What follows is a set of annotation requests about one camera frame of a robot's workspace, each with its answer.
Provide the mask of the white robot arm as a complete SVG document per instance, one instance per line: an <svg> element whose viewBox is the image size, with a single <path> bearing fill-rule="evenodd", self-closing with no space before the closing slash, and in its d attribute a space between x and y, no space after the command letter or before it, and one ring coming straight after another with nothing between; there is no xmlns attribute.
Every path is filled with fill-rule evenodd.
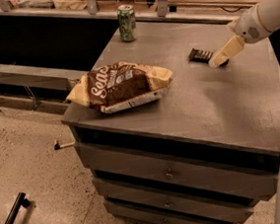
<svg viewBox="0 0 280 224"><path fill-rule="evenodd" d="M239 54L246 44L257 43L280 29L280 0L259 2L229 22L227 28L235 34L210 58L213 68Z"/></svg>

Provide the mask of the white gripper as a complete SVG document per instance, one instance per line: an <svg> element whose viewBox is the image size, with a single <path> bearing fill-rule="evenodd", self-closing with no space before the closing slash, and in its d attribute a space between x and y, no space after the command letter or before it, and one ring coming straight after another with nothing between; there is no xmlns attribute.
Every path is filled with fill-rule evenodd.
<svg viewBox="0 0 280 224"><path fill-rule="evenodd" d="M257 43L262 39L269 37L272 33L266 26L264 14L267 12L267 6L263 3L250 7L240 17L227 24L227 28L236 33L219 50L217 50L209 60L209 66L213 68L220 67L231 57L244 50L245 43Z"/></svg>

